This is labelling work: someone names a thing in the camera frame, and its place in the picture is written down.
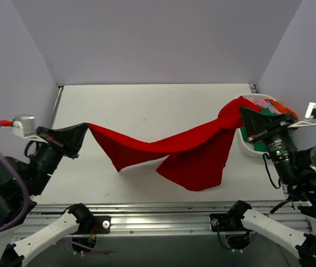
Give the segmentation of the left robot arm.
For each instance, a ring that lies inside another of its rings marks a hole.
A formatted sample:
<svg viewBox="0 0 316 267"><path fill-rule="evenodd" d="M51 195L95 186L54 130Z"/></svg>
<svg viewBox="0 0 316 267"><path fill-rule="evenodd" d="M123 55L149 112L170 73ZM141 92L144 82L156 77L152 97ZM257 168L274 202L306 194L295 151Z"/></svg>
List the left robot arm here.
<svg viewBox="0 0 316 267"><path fill-rule="evenodd" d="M0 128L35 144L25 163L0 151L0 266L26 266L38 254L69 234L93 234L99 223L83 203L72 204L53 223L31 236L13 242L16 230L37 205L40 195L64 157L78 158L88 124L53 130L20 120L0 121Z"/></svg>

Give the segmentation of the red t-shirt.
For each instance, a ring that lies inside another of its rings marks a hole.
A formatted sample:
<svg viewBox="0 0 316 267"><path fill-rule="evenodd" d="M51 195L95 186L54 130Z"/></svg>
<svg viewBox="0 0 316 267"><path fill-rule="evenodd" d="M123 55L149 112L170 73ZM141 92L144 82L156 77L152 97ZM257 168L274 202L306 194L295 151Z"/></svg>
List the red t-shirt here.
<svg viewBox="0 0 316 267"><path fill-rule="evenodd" d="M235 131L243 126L240 109L261 107L240 96L210 122L155 142L143 142L99 125L89 124L96 142L116 171L164 158L156 172L189 191L221 185Z"/></svg>

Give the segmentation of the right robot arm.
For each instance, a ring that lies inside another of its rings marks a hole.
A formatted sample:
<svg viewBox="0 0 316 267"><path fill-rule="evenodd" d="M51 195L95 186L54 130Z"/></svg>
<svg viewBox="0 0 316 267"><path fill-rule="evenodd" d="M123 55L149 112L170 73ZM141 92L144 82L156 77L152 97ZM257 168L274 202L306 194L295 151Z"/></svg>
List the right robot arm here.
<svg viewBox="0 0 316 267"><path fill-rule="evenodd" d="M245 201L237 201L227 212L227 223L235 230L254 231L292 253L301 266L316 266L316 146L298 150L290 137L294 128L316 125L316 103L310 103L305 118L292 114L264 115L242 107L240 113L250 141L265 144L291 202L310 222L312 233L294 230L260 213Z"/></svg>

